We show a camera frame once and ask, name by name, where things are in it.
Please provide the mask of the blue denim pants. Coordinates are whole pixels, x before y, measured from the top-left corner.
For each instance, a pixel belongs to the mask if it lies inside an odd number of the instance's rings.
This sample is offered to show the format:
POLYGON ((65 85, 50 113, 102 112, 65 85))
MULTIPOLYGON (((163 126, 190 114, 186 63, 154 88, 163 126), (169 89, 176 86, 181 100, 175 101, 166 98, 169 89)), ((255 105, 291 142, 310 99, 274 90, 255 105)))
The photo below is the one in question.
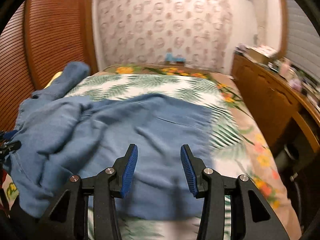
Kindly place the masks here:
POLYGON ((19 107, 14 140, 4 169, 19 191, 23 211, 39 218, 74 174, 92 177, 138 147, 132 189, 117 209, 150 220, 198 215, 202 201, 188 188, 181 146, 211 165, 211 110, 162 94, 92 101, 67 93, 88 76, 82 62, 69 63, 46 89, 33 92, 19 107))

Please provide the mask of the blue item at headboard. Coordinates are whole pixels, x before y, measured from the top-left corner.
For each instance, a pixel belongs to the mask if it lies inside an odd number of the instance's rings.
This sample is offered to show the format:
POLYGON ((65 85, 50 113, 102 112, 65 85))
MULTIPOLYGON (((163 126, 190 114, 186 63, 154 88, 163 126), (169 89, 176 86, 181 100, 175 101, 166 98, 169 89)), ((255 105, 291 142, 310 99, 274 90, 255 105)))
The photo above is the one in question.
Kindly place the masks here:
POLYGON ((181 56, 174 56, 172 53, 166 53, 165 62, 185 63, 185 58, 181 56))

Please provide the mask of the wooden sideboard cabinet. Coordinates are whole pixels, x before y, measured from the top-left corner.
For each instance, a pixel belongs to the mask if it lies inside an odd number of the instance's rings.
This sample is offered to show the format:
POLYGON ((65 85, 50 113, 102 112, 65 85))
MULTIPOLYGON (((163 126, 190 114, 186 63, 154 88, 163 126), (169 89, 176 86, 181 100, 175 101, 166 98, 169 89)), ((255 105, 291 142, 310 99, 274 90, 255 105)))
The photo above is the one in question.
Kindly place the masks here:
POLYGON ((319 153, 319 112, 278 74, 235 53, 232 77, 273 154, 299 135, 319 153))

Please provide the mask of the window roller blind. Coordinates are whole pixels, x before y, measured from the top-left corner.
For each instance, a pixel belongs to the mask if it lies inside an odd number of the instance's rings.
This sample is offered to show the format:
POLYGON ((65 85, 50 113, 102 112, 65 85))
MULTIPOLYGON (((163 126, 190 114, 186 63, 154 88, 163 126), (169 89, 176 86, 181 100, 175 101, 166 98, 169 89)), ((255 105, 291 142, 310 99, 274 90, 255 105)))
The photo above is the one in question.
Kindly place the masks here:
POLYGON ((287 52, 286 57, 315 80, 319 80, 319 35, 295 0, 286 0, 287 52))

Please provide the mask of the wooden louvered wardrobe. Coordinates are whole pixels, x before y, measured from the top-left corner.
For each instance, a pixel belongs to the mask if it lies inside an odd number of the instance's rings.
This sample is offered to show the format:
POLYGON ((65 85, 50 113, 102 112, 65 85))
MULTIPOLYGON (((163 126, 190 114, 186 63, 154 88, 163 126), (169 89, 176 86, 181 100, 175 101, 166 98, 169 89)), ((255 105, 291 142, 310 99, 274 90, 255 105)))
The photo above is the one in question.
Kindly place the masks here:
POLYGON ((12 130, 20 103, 72 61, 98 72, 92 0, 24 0, 1 33, 1 130, 12 130))

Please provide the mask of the palm leaf print blanket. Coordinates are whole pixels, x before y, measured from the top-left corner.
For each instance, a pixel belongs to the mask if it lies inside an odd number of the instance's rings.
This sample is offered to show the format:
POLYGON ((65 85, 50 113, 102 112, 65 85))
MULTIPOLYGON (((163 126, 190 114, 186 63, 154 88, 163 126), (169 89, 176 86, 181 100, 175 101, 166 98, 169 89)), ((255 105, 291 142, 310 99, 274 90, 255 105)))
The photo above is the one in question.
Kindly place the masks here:
MULTIPOLYGON (((232 113, 217 81, 199 77, 156 74, 123 74, 90 76, 75 86, 67 96, 89 96, 93 101, 125 100, 135 96, 159 93, 213 110, 210 120, 215 124, 210 135, 210 153, 215 170, 236 178, 251 175, 253 165, 248 143, 240 129, 240 122, 232 113)), ((196 239, 200 216, 176 221, 145 220, 123 217, 119 220, 123 239, 196 239)))

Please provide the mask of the floral bed sheet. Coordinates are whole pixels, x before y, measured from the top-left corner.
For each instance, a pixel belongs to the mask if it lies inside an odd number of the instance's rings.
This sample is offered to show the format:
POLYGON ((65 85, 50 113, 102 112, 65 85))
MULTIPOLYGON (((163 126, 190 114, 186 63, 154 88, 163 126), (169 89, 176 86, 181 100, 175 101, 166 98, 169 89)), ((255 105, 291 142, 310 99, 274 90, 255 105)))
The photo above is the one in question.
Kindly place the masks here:
POLYGON ((280 179, 276 163, 270 148, 251 113, 240 95, 232 77, 220 73, 208 73, 198 69, 183 69, 177 67, 156 68, 138 66, 110 66, 94 76, 123 74, 156 74, 199 77, 217 81, 222 88, 231 88, 231 92, 223 92, 223 98, 228 102, 229 110, 236 115, 240 129, 248 143, 249 158, 253 165, 250 178, 266 198, 276 215, 282 222, 290 239, 299 239, 302 235, 298 217, 291 200, 287 197, 287 189, 280 179))

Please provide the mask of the patterned wall curtain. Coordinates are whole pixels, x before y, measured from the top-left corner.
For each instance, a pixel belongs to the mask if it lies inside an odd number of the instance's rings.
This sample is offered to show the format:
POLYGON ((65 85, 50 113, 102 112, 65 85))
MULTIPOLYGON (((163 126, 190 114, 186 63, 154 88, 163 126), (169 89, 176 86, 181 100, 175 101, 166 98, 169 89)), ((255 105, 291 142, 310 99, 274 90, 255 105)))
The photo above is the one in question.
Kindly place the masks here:
POLYGON ((233 15, 229 0, 97 0, 107 65, 160 64, 166 53, 221 72, 233 15))

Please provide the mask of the cardboard box on cabinet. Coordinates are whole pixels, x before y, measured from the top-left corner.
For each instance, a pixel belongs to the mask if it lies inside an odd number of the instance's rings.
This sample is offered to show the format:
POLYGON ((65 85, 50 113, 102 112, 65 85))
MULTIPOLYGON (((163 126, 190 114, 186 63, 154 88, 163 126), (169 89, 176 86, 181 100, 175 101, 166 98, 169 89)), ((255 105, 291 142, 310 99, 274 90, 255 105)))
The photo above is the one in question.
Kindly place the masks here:
POLYGON ((246 56, 255 63, 268 64, 276 57, 277 53, 275 49, 261 45, 259 47, 249 47, 246 56))

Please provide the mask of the pink bottle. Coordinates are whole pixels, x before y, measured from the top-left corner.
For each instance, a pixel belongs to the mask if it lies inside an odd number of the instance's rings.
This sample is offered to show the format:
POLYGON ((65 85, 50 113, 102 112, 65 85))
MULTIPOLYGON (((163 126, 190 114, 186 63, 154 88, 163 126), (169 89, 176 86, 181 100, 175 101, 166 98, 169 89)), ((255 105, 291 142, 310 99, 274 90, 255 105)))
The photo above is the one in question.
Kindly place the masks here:
POLYGON ((281 66, 279 69, 279 75, 286 78, 288 71, 290 70, 291 62, 287 58, 282 58, 281 66))

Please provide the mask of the yellow plush toy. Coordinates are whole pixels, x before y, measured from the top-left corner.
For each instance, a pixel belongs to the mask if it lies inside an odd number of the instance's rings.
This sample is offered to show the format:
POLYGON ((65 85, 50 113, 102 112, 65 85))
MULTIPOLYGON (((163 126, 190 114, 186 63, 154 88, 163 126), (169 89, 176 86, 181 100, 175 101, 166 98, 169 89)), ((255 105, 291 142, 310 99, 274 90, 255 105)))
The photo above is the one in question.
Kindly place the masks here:
POLYGON ((53 83, 54 80, 56 80, 58 77, 61 76, 61 74, 62 74, 62 71, 57 72, 57 73, 52 77, 52 79, 47 83, 47 85, 45 86, 45 88, 48 88, 48 87, 53 83))

